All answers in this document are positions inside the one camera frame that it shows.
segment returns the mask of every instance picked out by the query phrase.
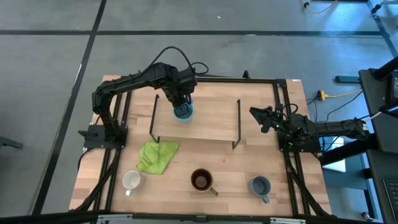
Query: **brown mug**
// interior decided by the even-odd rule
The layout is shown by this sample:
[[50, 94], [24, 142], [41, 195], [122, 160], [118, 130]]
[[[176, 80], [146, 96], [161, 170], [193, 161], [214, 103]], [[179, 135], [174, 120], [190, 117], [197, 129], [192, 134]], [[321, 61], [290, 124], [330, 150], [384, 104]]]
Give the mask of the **brown mug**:
[[191, 175], [191, 184], [198, 191], [204, 192], [209, 190], [215, 196], [218, 196], [218, 192], [212, 187], [213, 177], [210, 172], [205, 169], [193, 171]]

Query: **blue mug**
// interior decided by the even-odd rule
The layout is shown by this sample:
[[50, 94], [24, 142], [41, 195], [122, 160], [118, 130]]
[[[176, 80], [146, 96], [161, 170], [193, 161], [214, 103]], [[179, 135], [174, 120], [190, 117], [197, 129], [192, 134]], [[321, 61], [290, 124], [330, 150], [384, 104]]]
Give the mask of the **blue mug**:
[[249, 190], [255, 196], [261, 197], [264, 203], [269, 203], [268, 193], [271, 191], [271, 183], [267, 177], [257, 176], [249, 181]]

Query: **coffee mug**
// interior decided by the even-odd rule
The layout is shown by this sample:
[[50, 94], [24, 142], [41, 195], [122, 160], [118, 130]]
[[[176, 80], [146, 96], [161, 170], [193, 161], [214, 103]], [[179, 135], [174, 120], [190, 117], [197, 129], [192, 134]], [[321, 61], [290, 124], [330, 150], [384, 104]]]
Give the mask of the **coffee mug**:
[[144, 177], [136, 170], [128, 170], [122, 179], [123, 187], [126, 188], [126, 196], [131, 196], [144, 183]]
[[271, 183], [267, 177], [257, 176], [249, 181], [249, 190], [255, 196], [261, 197], [264, 203], [269, 203], [267, 194], [271, 191]]
[[205, 169], [197, 169], [193, 171], [191, 175], [191, 184], [198, 191], [204, 192], [209, 190], [215, 196], [218, 196], [218, 192], [212, 187], [213, 177], [210, 172]]

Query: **white mug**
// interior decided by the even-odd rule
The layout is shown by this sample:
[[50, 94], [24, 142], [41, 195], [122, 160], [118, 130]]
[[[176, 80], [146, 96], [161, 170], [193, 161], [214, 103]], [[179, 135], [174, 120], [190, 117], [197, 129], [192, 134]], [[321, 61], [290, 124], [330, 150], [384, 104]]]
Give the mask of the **white mug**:
[[136, 170], [128, 170], [124, 173], [122, 183], [126, 188], [126, 196], [131, 196], [143, 184], [144, 177]]

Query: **wooden tabletop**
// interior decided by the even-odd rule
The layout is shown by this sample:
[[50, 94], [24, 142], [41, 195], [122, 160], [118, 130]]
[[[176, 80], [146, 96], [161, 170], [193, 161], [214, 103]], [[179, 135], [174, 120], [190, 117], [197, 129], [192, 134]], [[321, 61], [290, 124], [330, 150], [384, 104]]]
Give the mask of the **wooden tabletop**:
[[[118, 78], [107, 75], [104, 80]], [[291, 103], [298, 105], [298, 113], [308, 114], [300, 80], [287, 80]], [[249, 112], [250, 106], [265, 108], [275, 106], [271, 84], [266, 83], [209, 83], [200, 82], [193, 98], [236, 103], [241, 100], [242, 140], [235, 150], [231, 141], [161, 137], [161, 141], [178, 141], [180, 147], [162, 175], [142, 173], [145, 182], [133, 196], [125, 196], [121, 179], [139, 163], [139, 151], [152, 141], [149, 126], [155, 95], [165, 100], [162, 90], [141, 88], [132, 93], [127, 125], [129, 132], [126, 147], [122, 150], [113, 193], [111, 210], [131, 213], [207, 214], [207, 215], [278, 215], [291, 216], [289, 188], [282, 153], [279, 151], [276, 132], [270, 129], [261, 133], [256, 120]], [[124, 105], [123, 94], [121, 105]], [[214, 129], [223, 129], [215, 123]], [[81, 162], [70, 208], [79, 206], [98, 182], [104, 150], [94, 149]], [[315, 200], [331, 212], [329, 199], [319, 161], [309, 153], [300, 153], [305, 183]], [[190, 183], [191, 173], [198, 168], [211, 172], [214, 188], [219, 195], [197, 192]], [[263, 175], [271, 182], [270, 203], [249, 193], [248, 181]], [[303, 213], [300, 191], [296, 188], [299, 212]], [[104, 207], [108, 186], [104, 187], [101, 208]]]

